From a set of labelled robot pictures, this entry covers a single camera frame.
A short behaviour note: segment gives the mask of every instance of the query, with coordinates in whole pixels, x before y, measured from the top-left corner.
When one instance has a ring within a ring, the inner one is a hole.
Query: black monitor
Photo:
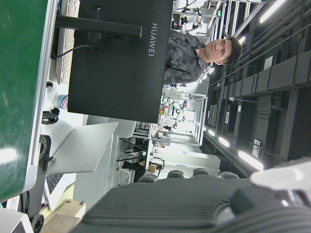
[[[141,26],[141,38],[75,31],[68,111],[157,123],[172,0],[81,0],[79,18]]]

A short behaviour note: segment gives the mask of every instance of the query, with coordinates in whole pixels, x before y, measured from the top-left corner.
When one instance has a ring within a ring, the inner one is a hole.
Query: laptop
[[[75,127],[49,161],[47,175],[94,171],[117,125],[111,122]]]
[[[75,182],[76,172],[96,169],[118,123],[78,126],[72,129],[49,161],[44,194],[53,211],[66,188]]]

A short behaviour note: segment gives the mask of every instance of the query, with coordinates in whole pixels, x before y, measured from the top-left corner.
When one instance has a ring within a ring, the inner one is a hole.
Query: cardboard box
[[[148,167],[148,170],[152,173],[156,172],[156,165],[155,164],[150,164]]]
[[[140,163],[141,163],[142,166],[145,166],[145,165],[146,165],[146,161],[145,161],[145,160],[140,161]]]

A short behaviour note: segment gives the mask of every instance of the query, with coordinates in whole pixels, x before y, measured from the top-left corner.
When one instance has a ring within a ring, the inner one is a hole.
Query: monitor
[[[171,0],[81,0],[79,18],[142,27],[141,38],[75,31],[68,111],[157,123]]]

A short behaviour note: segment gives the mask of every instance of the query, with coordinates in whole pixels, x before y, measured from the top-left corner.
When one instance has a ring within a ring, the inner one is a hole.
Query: keyboard
[[[63,177],[64,174],[52,174],[52,175],[46,175],[46,180],[48,183],[49,193],[51,194],[55,187],[57,186],[60,179]]]
[[[79,13],[79,0],[63,0],[61,15],[78,17]],[[61,28],[59,30],[57,55],[60,55],[74,46],[74,30]],[[71,70],[72,52],[57,58],[56,60],[56,75],[58,84],[69,83],[70,70]]]

